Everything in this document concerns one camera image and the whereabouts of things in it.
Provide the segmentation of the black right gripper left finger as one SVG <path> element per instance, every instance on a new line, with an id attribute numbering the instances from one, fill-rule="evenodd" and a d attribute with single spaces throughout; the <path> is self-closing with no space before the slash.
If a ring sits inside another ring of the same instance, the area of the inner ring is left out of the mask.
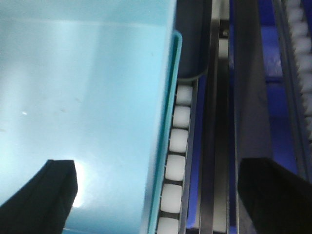
<path id="1" fill-rule="evenodd" d="M 48 160 L 0 207 L 2 234 L 60 234 L 78 192 L 73 160 Z"/>

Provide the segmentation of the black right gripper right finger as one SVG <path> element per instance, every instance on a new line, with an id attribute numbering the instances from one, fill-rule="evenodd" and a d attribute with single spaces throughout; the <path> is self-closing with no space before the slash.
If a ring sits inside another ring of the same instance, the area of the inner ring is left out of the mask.
<path id="1" fill-rule="evenodd" d="M 244 158 L 238 193 L 258 234 L 310 234 L 312 185 L 269 158 Z"/>

